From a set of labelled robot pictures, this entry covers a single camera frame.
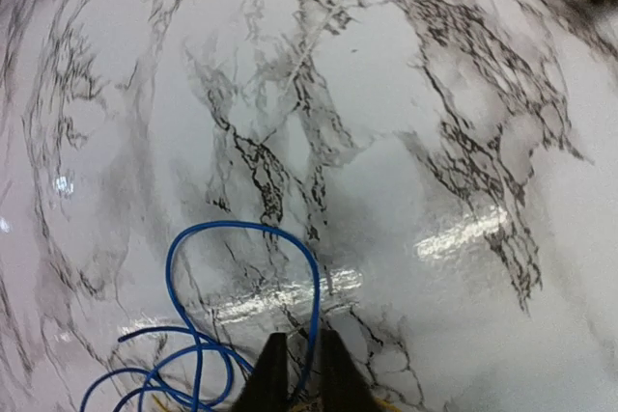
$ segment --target coiled blue wire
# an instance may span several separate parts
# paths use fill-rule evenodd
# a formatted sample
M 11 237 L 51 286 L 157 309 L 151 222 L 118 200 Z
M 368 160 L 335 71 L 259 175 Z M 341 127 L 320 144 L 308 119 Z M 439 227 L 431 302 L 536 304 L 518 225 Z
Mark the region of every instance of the coiled blue wire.
M 213 408 L 227 399 L 230 395 L 232 387 L 234 386 L 234 367 L 232 365 L 232 360 L 236 361 L 239 367 L 247 372 L 252 372 L 253 367 L 249 362 L 247 362 L 241 355 L 236 353 L 233 349 L 226 346 L 225 344 L 219 343 L 213 337 L 202 333 L 195 328 L 195 325 L 189 318 L 184 306 L 181 304 L 178 295 L 176 293 L 176 289 L 174 287 L 174 282 L 172 281 L 172 268 L 174 263 L 174 256 L 176 255 L 176 250 L 178 249 L 181 242 L 193 235 L 194 233 L 198 233 L 201 231 L 205 231 L 208 229 L 217 229 L 217 228 L 234 228 L 234 229 L 253 229 L 256 231 L 261 231 L 264 233 L 272 233 L 274 235 L 280 236 L 288 241 L 290 241 L 296 248 L 298 248 L 305 259 L 309 263 L 309 267 L 311 268 L 311 275 L 313 278 L 313 304 L 312 304 L 312 312 L 311 312 L 311 320 L 309 323 L 309 335 L 307 337 L 307 354 L 305 357 L 305 364 L 300 371 L 300 376 L 298 379 L 298 383 L 296 384 L 294 391 L 290 396 L 290 402 L 295 402 L 298 398 L 298 395 L 304 390 L 307 379 L 309 378 L 309 373 L 311 371 L 311 366 L 313 363 L 313 357 L 316 346 L 316 339 L 318 337 L 318 324 L 320 317 L 320 271 L 318 269 L 318 263 L 316 259 L 311 254 L 311 251 L 295 236 L 290 233 L 284 232 L 280 229 L 276 229 L 274 227 L 265 226 L 263 224 L 257 224 L 253 222 L 242 222 L 242 221 L 214 221 L 214 222 L 205 222 L 202 224 L 196 224 L 195 226 L 191 226 L 188 229 L 183 230 L 178 234 L 174 241 L 170 245 L 169 251 L 167 252 L 167 260 L 165 262 L 165 284 L 167 286 L 167 291 L 170 295 L 170 299 L 172 300 L 172 304 L 176 309 L 176 312 L 183 320 L 186 327 L 176 327 L 176 326 L 155 326 L 142 328 L 140 330 L 136 330 L 135 332 L 129 333 L 127 335 L 123 335 L 118 339 L 118 343 L 124 343 L 128 340 L 131 340 L 135 337 L 139 337 L 140 335 L 146 335 L 148 333 L 161 333 L 161 332 L 175 332 L 182 333 L 186 335 L 190 335 L 193 338 L 194 345 L 181 349 L 170 356 L 166 357 L 162 361 L 160 361 L 157 365 L 155 365 L 151 370 L 147 371 L 145 369 L 140 369 L 136 367 L 126 367 L 122 369 L 116 369 L 114 371 L 110 371 L 105 375 L 98 378 L 89 388 L 86 390 L 84 397 L 81 401 L 81 405 L 79 407 L 80 412 L 85 412 L 86 405 L 93 391 L 105 380 L 112 378 L 113 376 L 120 375 L 123 373 L 131 373 L 131 374 L 140 374 L 144 376 L 144 383 L 141 388 L 136 388 L 126 395 L 124 395 L 121 400 L 118 402 L 116 407 L 114 408 L 114 412 L 119 412 L 125 404 L 127 404 L 132 398 L 138 397 L 138 412 L 142 412 L 144 405 L 144 396 L 146 393 L 150 392 L 161 392 L 168 395 L 170 398 L 175 400 L 178 404 L 184 407 L 190 407 L 191 412 L 197 412 L 198 410 L 207 410 L 212 411 Z M 204 351 L 216 351 L 220 354 L 223 363 L 225 364 L 225 370 L 227 373 L 227 379 L 225 383 L 225 387 L 223 388 L 223 392 L 219 395 L 218 398 L 212 399 L 208 402 L 203 402 L 200 400 L 200 384 L 202 378 L 202 367 L 204 363 Z M 197 363 L 195 368 L 195 378 L 193 380 L 193 391 L 192 394 L 189 395 L 183 391 L 177 390 L 172 386 L 168 385 L 159 375 L 159 371 L 170 364 L 171 362 L 176 361 L 177 359 L 191 353 L 197 354 Z

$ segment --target gray marble vein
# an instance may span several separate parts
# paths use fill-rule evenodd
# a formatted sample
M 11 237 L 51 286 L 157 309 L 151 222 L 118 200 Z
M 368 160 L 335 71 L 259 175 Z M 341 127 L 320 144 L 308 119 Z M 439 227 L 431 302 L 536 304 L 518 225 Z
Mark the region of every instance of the gray marble vein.
M 323 323 L 402 410 L 613 410 L 618 51 L 585 6 L 0 0 L 0 26 L 0 411 L 184 346 L 116 339 L 178 322 L 166 246 L 225 218 L 312 248 Z M 175 274 L 201 328 L 252 359 L 288 331 L 299 371 L 294 249 L 216 231 Z

